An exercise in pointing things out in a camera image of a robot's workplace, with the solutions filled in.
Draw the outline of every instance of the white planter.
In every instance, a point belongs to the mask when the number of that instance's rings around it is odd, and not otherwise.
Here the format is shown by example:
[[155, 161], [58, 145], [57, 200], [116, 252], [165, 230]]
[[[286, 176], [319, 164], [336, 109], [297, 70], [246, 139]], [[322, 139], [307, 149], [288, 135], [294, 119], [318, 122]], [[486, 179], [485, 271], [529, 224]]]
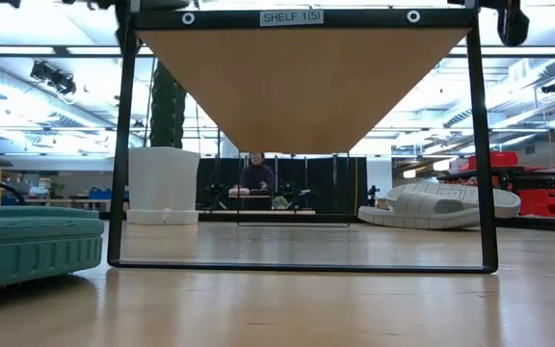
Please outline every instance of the white planter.
[[130, 209], [132, 225], [191, 225], [196, 210], [198, 153], [172, 147], [130, 149]]

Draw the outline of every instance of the white slide sandal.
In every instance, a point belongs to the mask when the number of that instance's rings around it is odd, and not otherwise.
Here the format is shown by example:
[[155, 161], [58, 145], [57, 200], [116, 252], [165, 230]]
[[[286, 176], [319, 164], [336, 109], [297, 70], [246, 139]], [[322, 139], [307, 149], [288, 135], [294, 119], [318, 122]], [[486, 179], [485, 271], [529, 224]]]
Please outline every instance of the white slide sandal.
[[[461, 184], [437, 184], [420, 182], [401, 185], [391, 189], [386, 195], [386, 203], [394, 206], [395, 201], [404, 193], [426, 193], [463, 202], [466, 208], [479, 207], [479, 191], [476, 186]], [[497, 218], [513, 218], [519, 214], [521, 199], [511, 192], [493, 190], [494, 213]]]
[[362, 206], [358, 217], [385, 227], [447, 229], [479, 225], [478, 208], [468, 208], [460, 200], [414, 192], [401, 194], [394, 202], [392, 212]]

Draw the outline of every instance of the ceiling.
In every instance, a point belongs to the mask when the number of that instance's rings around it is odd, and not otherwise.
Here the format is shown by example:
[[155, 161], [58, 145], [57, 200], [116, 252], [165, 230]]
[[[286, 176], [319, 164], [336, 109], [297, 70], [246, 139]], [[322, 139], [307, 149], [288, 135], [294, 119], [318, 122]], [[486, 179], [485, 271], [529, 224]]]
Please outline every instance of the ceiling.
[[[345, 1], [317, 0], [313, 5], [343, 7], [340, 4], [344, 3]], [[349, 1], [348, 3], [351, 7], [440, 6], [445, 1], [395, 0]], [[526, 46], [517, 48], [511, 58], [495, 55], [495, 58], [485, 58], [483, 61], [488, 87], [489, 122], [492, 126], [495, 123], [501, 127], [513, 128], [542, 126], [537, 125], [540, 124], [537, 121], [542, 116], [541, 112], [520, 121], [507, 119], [555, 101], [555, 94], [538, 94], [537, 84], [519, 86], [514, 81], [510, 81], [515, 77], [515, 72], [511, 72], [512, 68], [515, 69], [514, 66], [524, 61], [516, 58], [515, 55], [521, 53], [527, 55], [529, 50], [532, 50], [530, 46], [555, 46], [555, 1], [522, 0], [522, 4], [531, 19]], [[223, 10], [252, 6], [292, 8], [307, 5], [305, 1], [218, 1], [205, 2], [201, 4], [201, 9]], [[481, 22], [483, 44], [500, 44], [495, 30], [495, 12], [482, 10]], [[112, 50], [111, 47], [117, 45], [114, 37], [116, 29], [117, 23], [112, 9], [90, 11], [83, 3], [70, 6], [59, 1], [25, 1], [19, 10], [0, 4], [0, 45], [83, 46], [77, 47], [78, 49], [87, 48], [85, 46], [89, 49], [92, 47], [102, 49], [103, 46], [107, 46], [104, 49]], [[97, 54], [94, 57], [75, 58], [73, 55], [70, 57], [42, 55], [40, 58], [33, 58], [27, 54], [0, 55], [0, 96], [7, 98], [0, 97], [0, 128], [4, 126], [10, 128], [0, 136], [2, 141], [9, 145], [5, 148], [10, 153], [61, 151], [72, 154], [110, 155], [113, 153], [115, 133], [110, 131], [109, 127], [117, 123], [121, 58], [115, 55], [109, 55], [106, 58], [99, 56]], [[61, 100], [50, 87], [36, 84], [36, 81], [30, 77], [34, 61], [46, 61], [51, 66], [72, 74], [78, 92], [74, 96]], [[529, 58], [527, 66], [540, 67], [552, 62], [553, 59]], [[136, 63], [132, 117], [143, 125], [146, 124], [147, 119], [153, 64], [153, 58], [148, 55], [138, 58]], [[531, 68], [530, 72], [534, 73], [535, 69]], [[459, 132], [455, 129], [471, 127], [471, 119], [463, 117], [463, 109], [467, 109], [468, 103], [467, 61], [464, 58], [446, 58], [396, 105], [393, 111], [377, 125], [375, 131], [370, 132], [353, 149], [353, 153], [395, 154], [401, 151], [415, 153], [417, 150], [425, 153], [426, 148], [450, 143], [458, 138], [467, 142], [471, 130]], [[544, 111], [547, 115], [544, 121], [554, 120], [554, 110], [555, 108], [551, 108]], [[216, 140], [218, 131], [209, 116], [197, 107], [190, 97], [184, 124], [186, 127], [184, 147], [189, 150], [198, 150], [200, 147], [203, 154], [215, 154], [218, 151]], [[449, 120], [454, 121], [451, 124], [453, 131], [444, 128]], [[13, 129], [32, 126], [37, 129], [31, 131]], [[40, 131], [40, 128], [45, 126], [60, 129]], [[72, 127], [74, 130], [61, 129], [65, 127]], [[80, 129], [82, 127], [89, 129], [83, 131]], [[388, 129], [390, 127], [413, 129], [402, 131]], [[139, 126], [134, 130], [130, 138], [132, 145], [142, 146], [145, 137], [144, 128]], [[455, 150], [444, 150], [443, 153], [452, 155], [457, 153], [458, 149], [460, 147], [455, 147]]]

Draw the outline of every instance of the black metal frame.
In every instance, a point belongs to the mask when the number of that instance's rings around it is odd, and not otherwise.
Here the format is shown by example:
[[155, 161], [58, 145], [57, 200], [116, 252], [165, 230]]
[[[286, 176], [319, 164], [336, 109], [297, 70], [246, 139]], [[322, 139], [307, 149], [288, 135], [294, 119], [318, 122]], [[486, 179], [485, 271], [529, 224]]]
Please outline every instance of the black metal frame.
[[[409, 23], [407, 14], [417, 10], [420, 21]], [[182, 23], [184, 12], [130, 13], [125, 22], [123, 67], [117, 127], [117, 148], [111, 204], [111, 223], [108, 242], [108, 263], [124, 268], [168, 268], [239, 271], [291, 271], [291, 272], [350, 272], [350, 273], [420, 273], [420, 274], [490, 274], [498, 269], [498, 248], [491, 190], [489, 162], [489, 129], [485, 103], [485, 84], [479, 36], [478, 5], [468, 9], [408, 9], [408, 10], [324, 10], [322, 25], [259, 27], [260, 11], [193, 12], [193, 25]], [[375, 266], [375, 265], [302, 265], [258, 263], [191, 263], [125, 261], [120, 258], [121, 229], [123, 220], [123, 194], [127, 177], [128, 134], [135, 56], [138, 48], [136, 30], [220, 30], [220, 29], [269, 29], [301, 30], [307, 28], [471, 28], [466, 38], [470, 93], [474, 121], [477, 158], [479, 211], [481, 217], [481, 266]]]

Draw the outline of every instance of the white foam shoe sculpture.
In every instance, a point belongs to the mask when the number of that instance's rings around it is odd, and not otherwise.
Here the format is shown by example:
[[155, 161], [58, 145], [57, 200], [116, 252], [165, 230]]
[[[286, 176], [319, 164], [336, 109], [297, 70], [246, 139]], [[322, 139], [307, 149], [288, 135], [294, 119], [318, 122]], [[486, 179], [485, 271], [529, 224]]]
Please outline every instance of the white foam shoe sculpture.
[[[519, 214], [521, 200], [511, 192], [493, 190], [498, 218]], [[479, 225], [477, 187], [413, 183], [393, 188], [386, 197], [392, 211], [362, 206], [358, 217], [387, 227], [444, 229]]]
[[127, 223], [176, 226], [198, 223], [198, 153], [172, 147], [130, 149]]

